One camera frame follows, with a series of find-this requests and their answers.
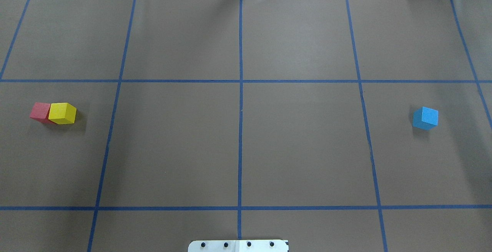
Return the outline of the blue block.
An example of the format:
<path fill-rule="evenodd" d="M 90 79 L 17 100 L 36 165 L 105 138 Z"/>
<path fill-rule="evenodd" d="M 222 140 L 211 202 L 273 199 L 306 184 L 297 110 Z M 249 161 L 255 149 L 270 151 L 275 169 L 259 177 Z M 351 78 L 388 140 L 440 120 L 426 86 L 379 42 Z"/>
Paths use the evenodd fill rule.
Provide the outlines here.
<path fill-rule="evenodd" d="M 429 131 L 438 126 L 439 111 L 432 108 L 421 107 L 413 112 L 412 126 L 424 131 Z"/>

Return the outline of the yellow block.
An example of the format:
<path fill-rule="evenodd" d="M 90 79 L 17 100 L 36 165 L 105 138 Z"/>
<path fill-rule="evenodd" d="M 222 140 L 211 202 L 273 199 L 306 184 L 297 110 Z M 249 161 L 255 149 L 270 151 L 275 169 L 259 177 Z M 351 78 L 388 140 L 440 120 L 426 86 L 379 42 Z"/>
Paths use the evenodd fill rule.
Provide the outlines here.
<path fill-rule="evenodd" d="M 51 103 L 48 120 L 55 124 L 74 124 L 77 108 L 70 103 Z"/>

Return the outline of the red block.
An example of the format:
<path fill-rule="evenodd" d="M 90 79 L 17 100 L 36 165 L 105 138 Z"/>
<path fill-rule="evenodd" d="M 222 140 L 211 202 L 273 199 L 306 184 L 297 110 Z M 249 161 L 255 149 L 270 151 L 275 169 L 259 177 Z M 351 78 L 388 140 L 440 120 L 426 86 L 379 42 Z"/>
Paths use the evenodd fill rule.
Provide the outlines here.
<path fill-rule="evenodd" d="M 29 118 L 42 124 L 56 124 L 49 120 L 51 103 L 35 103 L 30 112 Z"/>

